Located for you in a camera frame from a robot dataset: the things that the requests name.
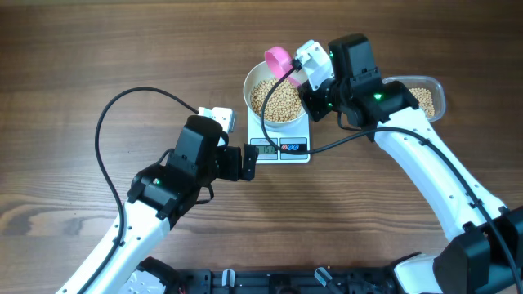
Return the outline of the pink plastic scoop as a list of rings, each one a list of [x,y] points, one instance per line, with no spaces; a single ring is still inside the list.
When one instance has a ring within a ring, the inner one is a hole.
[[[293,58],[282,47],[272,47],[264,53],[265,62],[272,74],[280,79],[293,67]]]

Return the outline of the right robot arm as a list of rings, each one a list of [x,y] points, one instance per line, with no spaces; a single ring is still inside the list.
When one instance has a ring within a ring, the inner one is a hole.
[[[437,256],[417,253],[397,263],[405,293],[496,293],[522,285],[522,211],[511,210],[459,162],[409,89],[384,82],[362,34],[322,47],[309,41],[295,61],[307,80],[303,106],[314,121],[336,111],[387,152],[436,214],[447,238]]]

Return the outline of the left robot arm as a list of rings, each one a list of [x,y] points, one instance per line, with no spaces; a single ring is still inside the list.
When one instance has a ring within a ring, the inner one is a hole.
[[[200,204],[216,179],[252,180],[254,145],[232,147],[220,123],[188,117],[175,148],[138,172],[127,201],[102,240],[60,288],[62,293],[116,293],[179,219]]]

